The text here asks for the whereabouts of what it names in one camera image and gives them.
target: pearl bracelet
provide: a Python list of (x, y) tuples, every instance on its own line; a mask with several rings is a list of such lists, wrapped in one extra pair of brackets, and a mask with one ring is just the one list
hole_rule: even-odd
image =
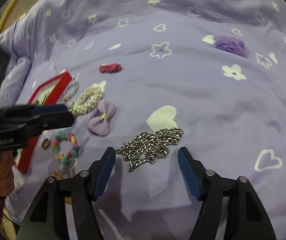
[(92, 109), (98, 106), (99, 101), (102, 99), (102, 91), (101, 87), (94, 85), (85, 89), (83, 93), (80, 94), (79, 98), (71, 103), (69, 112), (71, 112), (74, 116), (87, 114)]

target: purple bedsheet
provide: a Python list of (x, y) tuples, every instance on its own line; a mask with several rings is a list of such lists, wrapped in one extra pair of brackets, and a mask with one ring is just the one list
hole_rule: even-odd
[[(215, 49), (211, 35), (242, 39), (248, 58)], [(117, 106), (111, 133), (93, 136), (86, 127), (91, 114), (77, 118), (72, 132), (82, 146), (74, 174), (107, 147), (119, 148), (143, 131), (184, 130), (179, 145), (153, 165), (129, 173), (117, 157), (106, 191), (94, 203), (106, 240), (189, 238), (201, 203), (179, 169), (181, 146), (223, 177), (248, 177), (277, 239), (286, 238), (283, 0), (40, 0), (0, 35), (0, 46), (11, 54), (0, 106), (27, 103), (38, 85), (64, 69), (80, 83), (70, 102), (106, 81), (104, 98)], [(121, 72), (99, 73), (102, 63), (114, 62)], [(40, 145), (55, 135), (40, 137), (30, 174), (14, 169), (16, 188), (6, 206), (16, 223), (51, 171), (60, 169), (54, 153)], [(71, 206), (67, 210), (76, 240)]]

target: purple scrunchie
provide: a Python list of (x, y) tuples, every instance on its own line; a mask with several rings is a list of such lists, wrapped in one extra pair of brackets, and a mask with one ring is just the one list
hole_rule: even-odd
[(110, 133), (109, 121), (116, 113), (116, 106), (111, 102), (102, 99), (88, 122), (88, 131), (100, 136), (107, 136)]
[(215, 36), (214, 47), (241, 57), (247, 58), (248, 50), (244, 42), (240, 39), (228, 36)]

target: chain link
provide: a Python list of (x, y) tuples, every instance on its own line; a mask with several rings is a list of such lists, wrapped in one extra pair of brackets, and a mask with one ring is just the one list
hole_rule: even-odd
[(177, 145), (181, 140), (183, 130), (180, 128), (161, 129), (153, 134), (142, 132), (130, 142), (124, 142), (123, 146), (116, 150), (123, 155), (123, 159), (129, 163), (128, 171), (132, 172), (144, 163), (155, 162), (155, 159), (166, 158), (169, 153), (168, 145)]

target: metal chain necklace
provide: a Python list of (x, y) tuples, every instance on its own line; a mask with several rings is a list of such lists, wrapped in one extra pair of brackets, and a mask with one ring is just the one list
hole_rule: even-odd
[(128, 171), (144, 163), (154, 163), (155, 159), (166, 158), (169, 153), (168, 145), (177, 145), (182, 138), (183, 130), (180, 128), (161, 129), (153, 134), (142, 132), (130, 142), (116, 150), (117, 154), (123, 155), (126, 162), (130, 162)]
[[(93, 96), (91, 100), (85, 103), (85, 101), (91, 96)], [(83, 93), (80, 94), (79, 98), (75, 102), (71, 103), (69, 112), (71, 112), (74, 116), (87, 114), (89, 111), (98, 106), (101, 99), (101, 87), (97, 85), (88, 87)]]

